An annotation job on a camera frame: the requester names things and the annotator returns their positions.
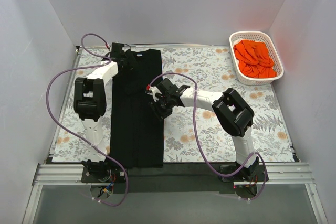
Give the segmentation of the black t shirt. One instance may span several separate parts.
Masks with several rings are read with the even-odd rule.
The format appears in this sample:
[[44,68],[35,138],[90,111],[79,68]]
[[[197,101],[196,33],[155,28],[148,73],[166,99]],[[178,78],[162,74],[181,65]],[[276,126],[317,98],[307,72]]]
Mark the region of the black t shirt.
[[138,63],[112,79],[110,157],[125,168],[163,166],[163,131],[149,103],[146,86],[162,74],[161,52],[132,53]]

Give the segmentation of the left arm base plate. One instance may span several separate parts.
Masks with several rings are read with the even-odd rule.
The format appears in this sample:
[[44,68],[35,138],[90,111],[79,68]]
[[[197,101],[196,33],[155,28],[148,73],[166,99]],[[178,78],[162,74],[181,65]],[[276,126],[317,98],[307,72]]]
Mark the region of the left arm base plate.
[[84,168],[81,182],[82,183],[125,183],[125,172],[120,168],[94,169]]

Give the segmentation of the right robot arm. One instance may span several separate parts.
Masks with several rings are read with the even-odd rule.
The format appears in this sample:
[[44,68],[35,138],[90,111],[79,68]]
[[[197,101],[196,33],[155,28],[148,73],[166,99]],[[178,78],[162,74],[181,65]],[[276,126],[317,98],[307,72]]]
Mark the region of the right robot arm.
[[255,153],[251,138],[251,127],[254,112],[239,93],[232,88],[224,92],[211,92],[193,89],[190,86],[172,86],[158,88],[147,86],[146,93],[153,101],[150,106],[159,119],[165,119],[172,114],[175,106],[193,108],[194,134],[196,128],[196,109],[200,108],[214,112],[224,131],[232,137],[236,152],[237,169],[229,174],[221,174],[208,162],[202,151],[199,139],[196,138],[198,149],[207,166],[220,177],[238,175],[242,180],[251,180],[257,174],[259,158]]

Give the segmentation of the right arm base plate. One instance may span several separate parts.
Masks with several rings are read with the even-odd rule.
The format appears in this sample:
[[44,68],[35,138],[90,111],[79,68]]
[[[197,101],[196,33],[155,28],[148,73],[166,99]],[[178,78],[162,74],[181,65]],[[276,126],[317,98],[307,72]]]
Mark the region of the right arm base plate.
[[[226,163],[219,167],[219,172],[222,174],[233,173],[239,165],[236,163]],[[269,181],[268,175],[266,176],[264,167],[262,164],[258,164],[253,170],[248,168],[243,168],[236,175],[232,177],[221,177],[224,182],[245,182],[249,183],[251,181],[263,182],[266,177],[266,181]]]

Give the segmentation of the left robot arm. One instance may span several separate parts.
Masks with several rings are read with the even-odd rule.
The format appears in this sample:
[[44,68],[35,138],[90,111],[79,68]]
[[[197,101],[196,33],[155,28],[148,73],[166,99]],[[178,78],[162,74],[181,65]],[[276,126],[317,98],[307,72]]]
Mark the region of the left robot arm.
[[137,61],[130,49],[110,52],[110,59],[111,62],[103,61],[101,67],[86,77],[75,80],[73,101],[74,111],[81,119],[89,142],[90,155],[82,164],[89,175],[100,182],[108,181],[112,175],[111,168],[102,160],[107,155],[102,129],[102,117],[107,108],[105,86],[122,70],[133,70],[137,67]]

